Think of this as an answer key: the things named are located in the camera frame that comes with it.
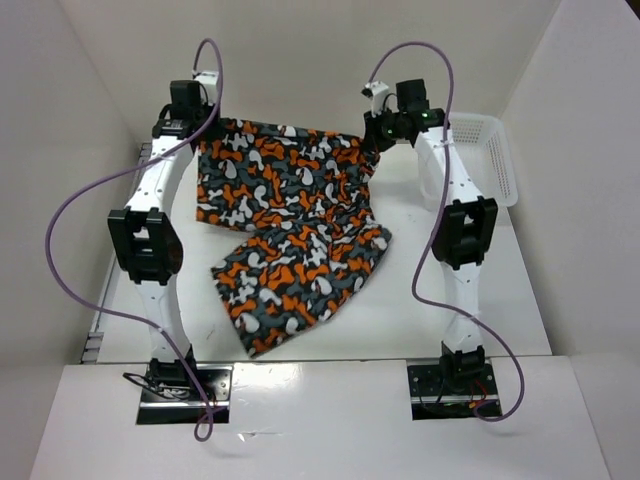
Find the orange camouflage shorts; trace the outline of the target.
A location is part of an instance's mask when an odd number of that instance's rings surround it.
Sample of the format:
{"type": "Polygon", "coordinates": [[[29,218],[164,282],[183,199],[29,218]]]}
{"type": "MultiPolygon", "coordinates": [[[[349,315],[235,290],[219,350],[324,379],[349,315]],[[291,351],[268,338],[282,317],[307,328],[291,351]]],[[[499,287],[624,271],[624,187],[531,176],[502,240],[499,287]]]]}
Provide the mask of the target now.
{"type": "Polygon", "coordinates": [[[248,356],[331,320],[381,264],[380,154],[362,138],[223,118],[197,153],[197,220],[246,234],[211,276],[248,356]]]}

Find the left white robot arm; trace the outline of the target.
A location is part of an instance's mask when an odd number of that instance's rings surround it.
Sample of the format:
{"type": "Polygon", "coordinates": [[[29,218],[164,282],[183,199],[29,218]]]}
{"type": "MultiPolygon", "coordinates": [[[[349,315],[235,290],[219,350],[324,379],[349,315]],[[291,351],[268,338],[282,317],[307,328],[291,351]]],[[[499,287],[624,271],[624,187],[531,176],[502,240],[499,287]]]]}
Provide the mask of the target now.
{"type": "Polygon", "coordinates": [[[117,262],[135,285],[150,324],[147,373],[130,380],[170,400],[191,398],[200,385],[177,296],[184,248],[170,215],[196,154],[195,141],[218,117],[221,90],[220,75],[213,71],[171,82],[170,102],[152,128],[150,158],[138,186],[126,205],[107,219],[117,262]]]}

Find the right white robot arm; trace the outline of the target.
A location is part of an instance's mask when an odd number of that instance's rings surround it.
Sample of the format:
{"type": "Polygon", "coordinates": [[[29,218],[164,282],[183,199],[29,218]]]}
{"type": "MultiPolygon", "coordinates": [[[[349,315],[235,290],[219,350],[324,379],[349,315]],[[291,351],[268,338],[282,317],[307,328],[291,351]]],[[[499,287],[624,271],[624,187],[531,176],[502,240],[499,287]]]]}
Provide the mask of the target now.
{"type": "Polygon", "coordinates": [[[370,81],[362,93],[371,102],[364,115],[366,142],[384,152],[407,141],[418,158],[422,193],[437,220],[428,245],[444,276],[443,306],[453,314],[441,341],[438,378],[446,391],[460,393],[485,365],[477,323],[479,279],[498,205],[471,179],[449,119],[442,109],[431,108],[423,80],[399,82],[394,90],[370,81]]]}

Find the white plastic basket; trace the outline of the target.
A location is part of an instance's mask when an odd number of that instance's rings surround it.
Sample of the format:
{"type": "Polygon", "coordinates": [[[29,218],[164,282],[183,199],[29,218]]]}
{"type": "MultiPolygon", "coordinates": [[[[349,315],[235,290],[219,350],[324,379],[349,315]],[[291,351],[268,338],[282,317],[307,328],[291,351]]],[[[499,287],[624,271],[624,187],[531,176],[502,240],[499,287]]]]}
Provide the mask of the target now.
{"type": "MultiPolygon", "coordinates": [[[[514,206],[518,191],[503,123],[492,116],[461,112],[451,113],[449,121],[451,156],[460,158],[468,180],[500,207],[514,206]]],[[[432,129],[426,141],[415,145],[420,190],[430,212],[437,211],[444,184],[441,140],[442,132],[432,129]]]]}

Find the aluminium table edge rail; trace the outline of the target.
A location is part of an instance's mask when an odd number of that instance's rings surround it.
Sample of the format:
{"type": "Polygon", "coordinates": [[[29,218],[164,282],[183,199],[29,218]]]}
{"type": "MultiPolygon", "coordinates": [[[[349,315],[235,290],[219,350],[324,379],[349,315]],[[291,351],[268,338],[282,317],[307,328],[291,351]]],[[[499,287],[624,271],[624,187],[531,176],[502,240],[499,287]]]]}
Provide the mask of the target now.
{"type": "MultiPolygon", "coordinates": [[[[150,142],[141,144],[139,150],[138,163],[142,164],[151,157],[152,146],[150,142]]],[[[115,294],[116,284],[119,278],[119,267],[116,265],[116,257],[112,255],[109,268],[107,269],[102,290],[98,299],[100,307],[106,307],[110,304],[115,294]]],[[[83,351],[79,363],[81,365],[94,365],[98,362],[99,352],[104,338],[102,329],[102,313],[100,311],[94,314],[91,327],[89,328],[83,351]]]]}

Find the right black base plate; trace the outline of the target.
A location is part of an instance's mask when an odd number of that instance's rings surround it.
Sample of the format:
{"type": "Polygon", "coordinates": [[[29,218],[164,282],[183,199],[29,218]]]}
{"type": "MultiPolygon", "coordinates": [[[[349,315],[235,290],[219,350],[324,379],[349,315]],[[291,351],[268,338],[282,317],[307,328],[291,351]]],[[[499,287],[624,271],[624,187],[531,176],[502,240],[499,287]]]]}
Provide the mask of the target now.
{"type": "Polygon", "coordinates": [[[486,362],[481,373],[472,378],[445,380],[434,361],[407,364],[412,419],[444,420],[502,415],[493,367],[486,362]]]}

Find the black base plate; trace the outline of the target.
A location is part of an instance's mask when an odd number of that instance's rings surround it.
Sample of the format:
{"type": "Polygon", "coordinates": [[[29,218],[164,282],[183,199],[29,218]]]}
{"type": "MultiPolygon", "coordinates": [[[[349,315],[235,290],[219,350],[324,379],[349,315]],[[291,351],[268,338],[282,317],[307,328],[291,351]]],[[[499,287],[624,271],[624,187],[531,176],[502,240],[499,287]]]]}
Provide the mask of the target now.
{"type": "Polygon", "coordinates": [[[412,419],[444,420],[502,415],[493,367],[486,362],[481,373],[472,378],[445,380],[434,361],[407,364],[412,419]]]}
{"type": "MultiPolygon", "coordinates": [[[[229,423],[232,373],[231,365],[200,365],[196,372],[211,403],[215,424],[229,423]]],[[[149,373],[127,373],[124,377],[141,388],[137,425],[195,425],[205,416],[205,402],[194,387],[153,383],[149,373]]]]}

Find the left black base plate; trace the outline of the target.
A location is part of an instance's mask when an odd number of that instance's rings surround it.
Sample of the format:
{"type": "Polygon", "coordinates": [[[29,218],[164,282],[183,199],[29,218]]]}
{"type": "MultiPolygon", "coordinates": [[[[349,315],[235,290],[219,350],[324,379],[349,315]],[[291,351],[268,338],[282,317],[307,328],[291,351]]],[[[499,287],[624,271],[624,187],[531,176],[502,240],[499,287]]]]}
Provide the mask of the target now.
{"type": "MultiPolygon", "coordinates": [[[[232,373],[231,365],[200,365],[196,372],[211,403],[215,424],[229,423],[232,373]]],[[[149,373],[127,373],[124,377],[141,388],[137,425],[195,425],[205,416],[205,402],[194,387],[153,383],[149,373]]]]}

